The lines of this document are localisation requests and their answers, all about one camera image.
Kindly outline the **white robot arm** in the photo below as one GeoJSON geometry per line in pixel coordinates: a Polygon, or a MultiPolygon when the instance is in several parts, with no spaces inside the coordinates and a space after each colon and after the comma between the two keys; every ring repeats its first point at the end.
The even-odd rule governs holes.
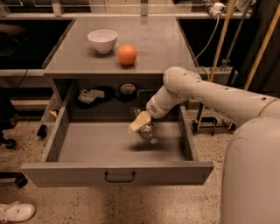
{"type": "Polygon", "coordinates": [[[280,224],[280,99],[204,81],[174,66],[130,132],[195,99],[231,120],[237,130],[223,163],[220,224],[280,224]]]}

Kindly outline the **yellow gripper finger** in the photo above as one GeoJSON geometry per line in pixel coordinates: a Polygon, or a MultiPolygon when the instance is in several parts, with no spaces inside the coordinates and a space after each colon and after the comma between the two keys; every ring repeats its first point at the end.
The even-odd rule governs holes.
{"type": "Polygon", "coordinates": [[[128,132],[133,133],[151,121],[151,115],[147,111],[142,111],[128,127],[128,132]]]}

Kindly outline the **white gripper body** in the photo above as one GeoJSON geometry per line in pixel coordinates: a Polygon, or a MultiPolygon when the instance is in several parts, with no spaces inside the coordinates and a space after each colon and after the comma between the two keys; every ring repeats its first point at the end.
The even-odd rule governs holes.
{"type": "Polygon", "coordinates": [[[176,105],[190,98],[188,91],[171,89],[162,86],[146,103],[146,110],[152,118],[159,119],[166,116],[176,105]]]}

